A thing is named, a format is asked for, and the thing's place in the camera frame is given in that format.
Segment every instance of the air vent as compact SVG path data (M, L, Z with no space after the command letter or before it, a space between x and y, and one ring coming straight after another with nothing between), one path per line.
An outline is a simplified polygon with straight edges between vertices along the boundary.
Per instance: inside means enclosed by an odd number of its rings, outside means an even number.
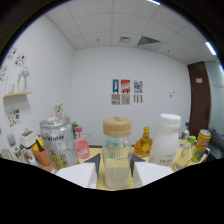
M162 46L162 44L163 43L159 40L155 40L149 37L142 37L137 47L151 51L157 51Z
M129 43L130 42L130 37L120 37L120 42L121 43Z

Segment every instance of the ceiling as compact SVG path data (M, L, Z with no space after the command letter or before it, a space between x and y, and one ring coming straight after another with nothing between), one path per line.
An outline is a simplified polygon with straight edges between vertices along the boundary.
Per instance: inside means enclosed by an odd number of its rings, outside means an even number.
M46 16L75 49L98 46L143 48L186 65L218 60L206 39L180 14L146 0L72 0ZM158 41L138 46L142 37ZM120 42L129 37L130 42Z

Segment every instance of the shelf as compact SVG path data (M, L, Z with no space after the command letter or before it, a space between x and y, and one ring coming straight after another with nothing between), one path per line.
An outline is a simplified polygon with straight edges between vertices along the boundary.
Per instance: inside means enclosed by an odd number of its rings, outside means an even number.
M3 98L5 97L9 97L9 96L20 96L20 95L27 95L27 94L31 94L32 92L22 92L22 93L9 93L3 96Z

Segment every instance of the amber bottle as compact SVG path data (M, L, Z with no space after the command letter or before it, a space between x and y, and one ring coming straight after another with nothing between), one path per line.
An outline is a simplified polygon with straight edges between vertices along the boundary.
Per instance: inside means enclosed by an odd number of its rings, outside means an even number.
M150 128L144 127L144 133L134 146L134 154L139 157L147 157L151 151L153 140L149 137Z

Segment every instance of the door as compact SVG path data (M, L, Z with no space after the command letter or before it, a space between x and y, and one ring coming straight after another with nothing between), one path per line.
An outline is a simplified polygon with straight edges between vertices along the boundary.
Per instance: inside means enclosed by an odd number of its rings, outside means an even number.
M191 83L190 135L198 137L201 129L208 129L211 96L210 84L204 62L188 65Z

